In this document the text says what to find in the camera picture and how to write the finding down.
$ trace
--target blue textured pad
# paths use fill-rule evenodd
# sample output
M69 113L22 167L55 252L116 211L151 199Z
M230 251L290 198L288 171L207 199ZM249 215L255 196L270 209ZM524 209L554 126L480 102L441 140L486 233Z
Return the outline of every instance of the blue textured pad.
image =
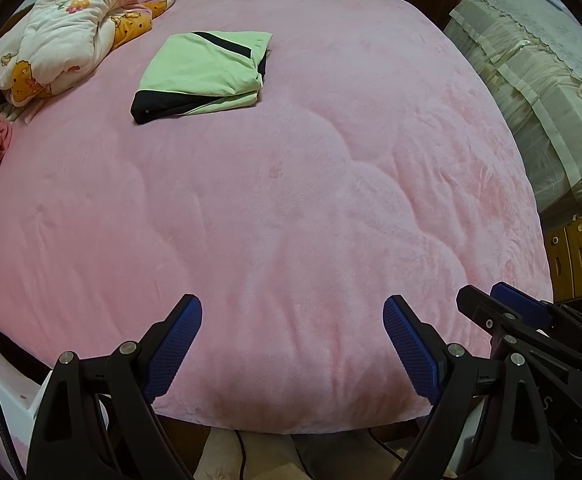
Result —
M167 393L201 324L202 306L197 298L193 298L149 361L145 388L142 391L146 402L151 404L156 397Z
M531 328L546 330L551 326L551 317L546 310L546 305L520 292L508 283L500 282L493 285L490 296L515 310L522 316L524 323Z
M393 298L385 302L383 320L386 333L398 352L415 391L419 396L426 397L431 404L437 404L442 390L437 377L436 362Z

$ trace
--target folded shirt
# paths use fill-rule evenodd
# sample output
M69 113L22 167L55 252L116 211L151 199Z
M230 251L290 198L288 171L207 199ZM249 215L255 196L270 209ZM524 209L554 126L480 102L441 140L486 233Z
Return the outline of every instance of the folded shirt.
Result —
M167 38L131 105L138 124L250 106L262 88L268 32L188 32Z

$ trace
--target metal bolt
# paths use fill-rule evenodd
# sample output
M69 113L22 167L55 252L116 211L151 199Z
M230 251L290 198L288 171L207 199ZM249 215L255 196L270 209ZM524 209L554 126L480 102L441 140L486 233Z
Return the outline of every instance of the metal bolt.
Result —
M136 351L138 345L133 341L126 341L120 345L120 353L123 355L129 355Z
M524 356L522 354L511 354L511 362L514 365L522 366L524 364Z
M69 364L73 360L74 360L73 352L63 352L58 359L58 361L60 361L63 365Z
M464 355L464 347L458 343L451 343L447 349L453 357L462 357Z

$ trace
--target pink bedspread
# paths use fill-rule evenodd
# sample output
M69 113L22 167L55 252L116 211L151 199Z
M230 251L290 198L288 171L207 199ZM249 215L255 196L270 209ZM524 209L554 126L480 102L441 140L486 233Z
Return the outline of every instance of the pink bedspread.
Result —
M137 126L171 34L273 33L260 102ZM16 124L0 170L0 330L52 365L138 339L191 292L203 322L159 413L313 432L429 406L386 336L402 294L486 355L460 287L551 299L522 160L468 62L400 0L177 0Z

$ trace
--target white lace fabric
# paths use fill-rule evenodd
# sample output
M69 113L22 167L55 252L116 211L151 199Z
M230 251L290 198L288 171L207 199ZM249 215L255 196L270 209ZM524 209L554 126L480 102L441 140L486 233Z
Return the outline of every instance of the white lace fabric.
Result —
M546 44L582 80L582 27L546 0L484 0Z

